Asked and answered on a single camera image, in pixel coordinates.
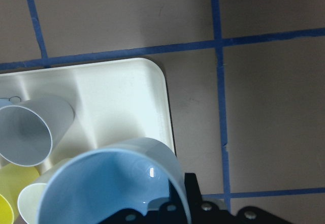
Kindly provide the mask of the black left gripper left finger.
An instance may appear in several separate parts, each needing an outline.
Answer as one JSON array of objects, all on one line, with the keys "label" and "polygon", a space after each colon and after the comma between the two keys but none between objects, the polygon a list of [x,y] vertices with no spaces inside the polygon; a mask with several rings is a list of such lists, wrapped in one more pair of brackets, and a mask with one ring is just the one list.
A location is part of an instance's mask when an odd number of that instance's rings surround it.
[{"label": "black left gripper left finger", "polygon": [[101,223],[187,223],[187,217],[181,199],[169,181],[169,197],[159,201],[158,206],[148,210],[146,214],[135,209],[121,209],[110,215]]}]

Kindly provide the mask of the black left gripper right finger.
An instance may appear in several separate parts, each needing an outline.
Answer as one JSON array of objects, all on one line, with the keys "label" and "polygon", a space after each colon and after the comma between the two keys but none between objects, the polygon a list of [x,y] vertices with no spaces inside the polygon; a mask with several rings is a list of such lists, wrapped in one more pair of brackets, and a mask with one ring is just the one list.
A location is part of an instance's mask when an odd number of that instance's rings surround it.
[{"label": "black left gripper right finger", "polygon": [[253,206],[244,207],[236,215],[232,215],[217,204],[203,199],[194,173],[185,173],[184,183],[192,223],[289,223],[285,219]]}]

